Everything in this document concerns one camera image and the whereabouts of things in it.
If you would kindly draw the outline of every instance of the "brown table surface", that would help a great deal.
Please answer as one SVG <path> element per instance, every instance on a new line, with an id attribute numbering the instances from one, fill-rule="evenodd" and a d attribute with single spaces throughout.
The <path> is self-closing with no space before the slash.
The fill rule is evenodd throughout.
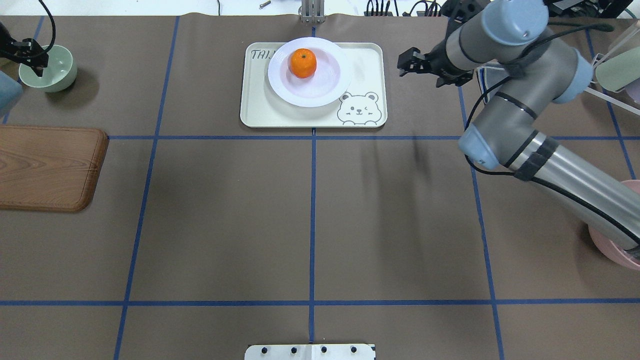
<path id="1" fill-rule="evenodd" d="M 0 20 L 30 37 L 41 18 Z M 310 36 L 297 16 L 56 20 L 75 85 L 25 89 L 3 120 L 110 143 L 84 211 L 0 211 L 0 357 L 242 359 L 313 340 L 394 360 L 639 358 L 640 272 L 537 189 L 465 163 L 476 81 L 397 77 L 444 18 L 329 16 L 317 36 L 383 49 L 388 120 L 317 131 L 239 118 L 244 50 Z M 613 23 L 590 33 L 596 52 L 628 26 Z M 566 41 L 591 57 L 584 33 Z M 582 94 L 536 126 L 624 180 L 639 120 Z"/>

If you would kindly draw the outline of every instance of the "white plate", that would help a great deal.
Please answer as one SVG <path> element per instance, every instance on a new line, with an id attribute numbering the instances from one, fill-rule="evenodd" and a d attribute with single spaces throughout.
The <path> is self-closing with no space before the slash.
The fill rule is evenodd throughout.
<path id="1" fill-rule="evenodd" d="M 314 52 L 317 69 L 313 76 L 300 79 L 289 70 L 289 57 L 297 49 Z M 351 84 L 351 63 L 344 51 L 323 38 L 297 38 L 284 44 L 271 58 L 268 68 L 273 91 L 290 104 L 305 108 L 327 105 L 344 94 Z"/>

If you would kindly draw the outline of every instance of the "white tray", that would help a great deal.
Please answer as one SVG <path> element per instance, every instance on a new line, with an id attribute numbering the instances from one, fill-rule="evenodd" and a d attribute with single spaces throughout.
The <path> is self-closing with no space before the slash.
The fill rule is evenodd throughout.
<path id="1" fill-rule="evenodd" d="M 269 85 L 269 59 L 283 44 L 256 42 L 246 49 L 240 101 L 240 119 L 245 125 L 379 127 L 387 121 L 385 71 L 380 46 L 362 42 L 336 43 L 353 62 L 353 77 L 347 92 L 330 104 L 318 108 L 302 108 L 281 99 Z M 361 110 L 363 115 L 356 115 L 357 110 Z"/>

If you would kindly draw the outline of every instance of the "light green bowl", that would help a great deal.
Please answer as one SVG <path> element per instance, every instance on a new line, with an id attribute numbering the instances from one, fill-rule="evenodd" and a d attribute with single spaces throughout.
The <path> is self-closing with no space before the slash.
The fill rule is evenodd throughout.
<path id="1" fill-rule="evenodd" d="M 20 64 L 20 80 L 25 85 L 44 92 L 57 92 L 68 88 L 76 79 L 78 71 L 71 52 L 64 46 L 53 45 L 47 54 L 49 65 L 44 68 L 41 78 L 30 67 Z"/>

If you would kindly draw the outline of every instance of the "metal bracket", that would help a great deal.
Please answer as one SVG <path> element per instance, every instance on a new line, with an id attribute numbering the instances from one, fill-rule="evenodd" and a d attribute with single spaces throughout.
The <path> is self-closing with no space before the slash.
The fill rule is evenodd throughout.
<path id="1" fill-rule="evenodd" d="M 305 24 L 321 24 L 324 22 L 324 0 L 302 0 L 300 21 Z"/>

